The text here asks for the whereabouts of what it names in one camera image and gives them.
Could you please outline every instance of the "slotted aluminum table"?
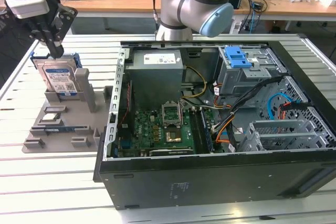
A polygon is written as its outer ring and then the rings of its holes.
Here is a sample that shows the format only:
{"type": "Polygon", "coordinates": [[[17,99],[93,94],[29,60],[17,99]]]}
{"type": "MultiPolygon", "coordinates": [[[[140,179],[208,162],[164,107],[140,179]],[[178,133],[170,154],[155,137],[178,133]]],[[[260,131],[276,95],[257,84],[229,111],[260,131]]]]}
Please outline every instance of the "slotted aluminum table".
{"type": "MultiPolygon", "coordinates": [[[[223,41],[279,40],[321,92],[336,106],[336,68],[309,40],[296,35],[222,35],[223,41]]],[[[63,46],[78,52],[96,90],[111,85],[121,40],[152,35],[70,35],[63,46]]],[[[195,37],[195,40],[210,40],[195,37]]],[[[103,184],[92,181],[96,153],[24,154],[22,144],[45,100],[45,84],[29,54],[0,91],[0,223],[330,223],[336,220],[336,180],[304,199],[116,211],[103,184]]],[[[218,182],[229,187],[229,179],[218,182]]]]}

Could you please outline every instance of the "wooden desk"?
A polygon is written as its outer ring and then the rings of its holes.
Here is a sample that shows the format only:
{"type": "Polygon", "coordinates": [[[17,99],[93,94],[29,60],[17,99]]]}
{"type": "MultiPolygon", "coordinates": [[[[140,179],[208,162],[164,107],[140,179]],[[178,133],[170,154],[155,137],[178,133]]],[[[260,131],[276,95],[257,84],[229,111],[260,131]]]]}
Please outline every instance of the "wooden desk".
{"type": "MultiPolygon", "coordinates": [[[[262,20],[301,20],[301,21],[336,21],[336,6],[324,7],[315,0],[295,2],[289,0],[266,0],[267,10],[261,15],[262,20]]],[[[140,17],[152,18],[152,0],[64,0],[66,6],[78,10],[78,17],[140,17]]],[[[4,3],[0,0],[0,9],[4,3]]],[[[156,0],[160,12],[161,1],[156,0]]],[[[242,0],[240,9],[235,10],[231,33],[237,33],[238,25],[249,12],[247,0],[242,0]]]]}

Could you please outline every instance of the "hard drive label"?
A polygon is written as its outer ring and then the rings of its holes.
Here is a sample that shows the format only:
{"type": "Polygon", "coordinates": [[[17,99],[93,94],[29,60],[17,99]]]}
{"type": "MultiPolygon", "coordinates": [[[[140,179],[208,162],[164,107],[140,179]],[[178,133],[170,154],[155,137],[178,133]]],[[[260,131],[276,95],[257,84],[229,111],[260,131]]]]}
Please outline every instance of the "hard drive label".
{"type": "Polygon", "coordinates": [[[77,89],[70,79],[68,69],[46,69],[46,74],[56,93],[61,95],[77,94],[77,89]]]}
{"type": "Polygon", "coordinates": [[[175,54],[145,54],[144,64],[176,64],[175,54]]]}

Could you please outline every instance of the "white paper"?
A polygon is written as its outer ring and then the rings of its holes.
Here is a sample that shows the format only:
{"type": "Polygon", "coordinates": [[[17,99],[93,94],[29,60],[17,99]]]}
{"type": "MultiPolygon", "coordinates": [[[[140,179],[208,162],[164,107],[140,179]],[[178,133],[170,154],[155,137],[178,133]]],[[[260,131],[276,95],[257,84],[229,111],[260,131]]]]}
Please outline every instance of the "white paper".
{"type": "Polygon", "coordinates": [[[256,58],[247,58],[247,60],[249,62],[258,62],[258,60],[256,58]]]}
{"type": "Polygon", "coordinates": [[[236,152],[236,148],[233,147],[233,145],[229,144],[229,150],[231,152],[236,152]]]}
{"type": "Polygon", "coordinates": [[[219,87],[215,87],[214,91],[215,91],[215,95],[219,95],[219,87]]]}
{"type": "Polygon", "coordinates": [[[175,54],[145,54],[144,64],[176,64],[175,54]]]}

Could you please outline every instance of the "white label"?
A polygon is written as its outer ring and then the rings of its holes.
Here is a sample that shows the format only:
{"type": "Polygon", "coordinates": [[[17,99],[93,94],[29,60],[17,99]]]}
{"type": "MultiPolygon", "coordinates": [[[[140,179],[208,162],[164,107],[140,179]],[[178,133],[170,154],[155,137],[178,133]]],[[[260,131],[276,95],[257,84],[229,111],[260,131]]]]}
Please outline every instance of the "white label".
{"type": "Polygon", "coordinates": [[[176,64],[175,54],[145,54],[144,64],[176,64]]]}
{"type": "Polygon", "coordinates": [[[72,80],[68,69],[46,69],[46,75],[56,93],[64,95],[75,95],[77,89],[72,80]]]}
{"type": "Polygon", "coordinates": [[[214,91],[215,91],[215,95],[219,95],[219,87],[215,87],[214,91]]]}
{"type": "Polygon", "coordinates": [[[233,147],[233,145],[229,144],[229,150],[231,152],[236,152],[236,148],[233,147]]]}
{"type": "Polygon", "coordinates": [[[249,62],[258,62],[258,60],[256,58],[247,58],[247,60],[249,62]]]}
{"type": "Polygon", "coordinates": [[[46,129],[46,131],[55,131],[55,132],[58,132],[59,129],[46,129]]]}
{"type": "Polygon", "coordinates": [[[237,128],[237,130],[235,131],[235,134],[243,134],[243,128],[237,128]]]}

